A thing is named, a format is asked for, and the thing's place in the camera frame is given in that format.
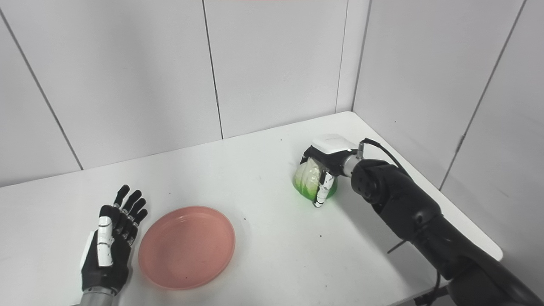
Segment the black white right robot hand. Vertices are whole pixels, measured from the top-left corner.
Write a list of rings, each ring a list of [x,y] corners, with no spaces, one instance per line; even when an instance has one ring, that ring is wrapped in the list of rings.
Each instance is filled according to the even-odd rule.
[[[360,161],[356,144],[339,134],[320,135],[303,153],[293,185],[314,207],[320,208],[336,192],[338,177],[350,177]]]

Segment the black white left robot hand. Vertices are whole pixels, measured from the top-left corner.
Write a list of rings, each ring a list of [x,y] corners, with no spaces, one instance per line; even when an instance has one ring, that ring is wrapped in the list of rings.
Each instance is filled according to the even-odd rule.
[[[82,290],[108,290],[114,295],[125,286],[130,273],[130,254],[139,225],[147,216],[146,199],[140,190],[122,186],[112,204],[99,212],[98,227],[87,241],[80,268]]]

